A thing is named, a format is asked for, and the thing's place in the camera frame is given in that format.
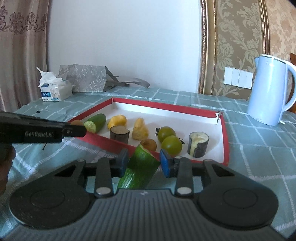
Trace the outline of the person left hand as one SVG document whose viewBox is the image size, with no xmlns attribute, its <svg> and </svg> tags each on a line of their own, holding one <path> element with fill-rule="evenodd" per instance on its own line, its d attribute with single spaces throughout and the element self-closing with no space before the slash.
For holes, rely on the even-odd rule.
<svg viewBox="0 0 296 241">
<path fill-rule="evenodd" d="M 16 157 L 16 151 L 13 146 L 9 148 L 6 159 L 1 163 L 1 181 L 0 181 L 0 196 L 5 193 L 6 185 L 8 182 L 8 174 L 13 165 L 13 160 Z"/>
</svg>

